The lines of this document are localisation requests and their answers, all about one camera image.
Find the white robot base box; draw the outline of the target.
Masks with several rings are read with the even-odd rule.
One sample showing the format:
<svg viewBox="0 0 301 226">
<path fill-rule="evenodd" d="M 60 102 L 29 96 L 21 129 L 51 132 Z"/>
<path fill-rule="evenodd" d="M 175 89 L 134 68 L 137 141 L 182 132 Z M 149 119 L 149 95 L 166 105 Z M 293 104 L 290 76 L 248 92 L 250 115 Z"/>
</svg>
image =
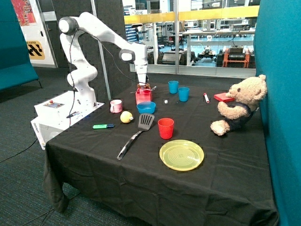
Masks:
<svg viewBox="0 0 301 226">
<path fill-rule="evenodd" d="M 76 91 L 67 91 L 35 105 L 37 117 L 31 121 L 31 125 L 41 148 L 44 150 L 49 140 L 103 105 L 101 102 L 86 102 Z M 73 112 L 79 114 L 66 118 Z"/>
</svg>

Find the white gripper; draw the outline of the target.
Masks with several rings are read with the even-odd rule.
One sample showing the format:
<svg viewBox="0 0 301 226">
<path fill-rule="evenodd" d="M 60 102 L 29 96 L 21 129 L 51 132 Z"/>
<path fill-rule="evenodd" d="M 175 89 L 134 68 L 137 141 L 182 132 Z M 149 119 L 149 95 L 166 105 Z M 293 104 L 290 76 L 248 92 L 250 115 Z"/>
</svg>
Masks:
<svg viewBox="0 0 301 226">
<path fill-rule="evenodd" d="M 147 83 L 147 65 L 135 65 L 135 71 L 139 85 L 144 86 Z"/>
</svg>

